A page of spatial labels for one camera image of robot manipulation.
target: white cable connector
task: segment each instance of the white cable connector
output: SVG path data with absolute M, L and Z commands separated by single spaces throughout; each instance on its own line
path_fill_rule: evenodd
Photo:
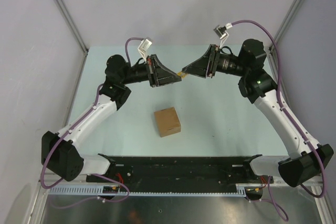
M 225 28 L 228 30 L 228 29 L 230 29 L 232 27 L 232 24 L 231 23 L 227 23 L 226 25 L 225 25 Z
M 153 44 L 152 40 L 147 37 L 146 39 L 143 39 L 140 45 L 138 46 L 138 52 L 141 55 L 141 57 L 145 60 L 145 62 L 147 58 L 147 50 L 152 44 Z

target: white wall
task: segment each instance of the white wall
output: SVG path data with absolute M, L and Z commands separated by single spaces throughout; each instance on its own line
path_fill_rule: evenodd
M 13 224 L 38 182 L 41 136 L 64 123 L 83 53 L 53 0 L 0 5 L 0 223 Z
M 262 23 L 275 35 L 293 0 L 65 0 L 89 46 L 123 45 L 149 36 L 156 45 L 218 43 L 213 29 L 240 19 Z M 227 41 L 253 36 L 268 42 L 253 25 L 239 25 Z
M 280 42 L 292 109 L 308 131 L 336 151 L 336 0 L 305 0 Z M 327 167 L 336 207 L 336 156 Z

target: cable clip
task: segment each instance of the cable clip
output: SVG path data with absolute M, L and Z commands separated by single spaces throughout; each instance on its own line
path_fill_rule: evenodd
M 215 33 L 217 34 L 217 36 L 220 38 L 220 44 L 219 44 L 219 48 L 221 49 L 224 46 L 225 41 L 227 40 L 227 38 L 229 37 L 229 33 L 227 32 L 227 29 L 231 28 L 232 25 L 231 23 L 226 24 L 224 27 L 218 25 L 216 26 L 216 28 L 214 29 Z

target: small brown box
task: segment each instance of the small brown box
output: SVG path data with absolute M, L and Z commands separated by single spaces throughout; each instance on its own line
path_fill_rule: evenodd
M 181 131 L 179 117 L 174 107 L 154 112 L 160 137 L 169 136 Z

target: gray floor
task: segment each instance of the gray floor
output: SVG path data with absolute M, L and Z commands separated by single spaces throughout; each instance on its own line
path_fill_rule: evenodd
M 274 188 L 274 195 L 289 215 L 288 223 L 322 223 L 315 200 L 296 188 Z M 263 198 L 269 198 L 264 192 Z M 55 205 L 64 206 L 82 196 L 49 196 Z M 237 224 L 284 223 L 274 207 L 266 202 L 249 204 L 243 198 L 219 197 L 130 197 L 120 203 L 91 200 L 70 209 L 46 205 L 42 223 L 159 223 L 159 224 Z

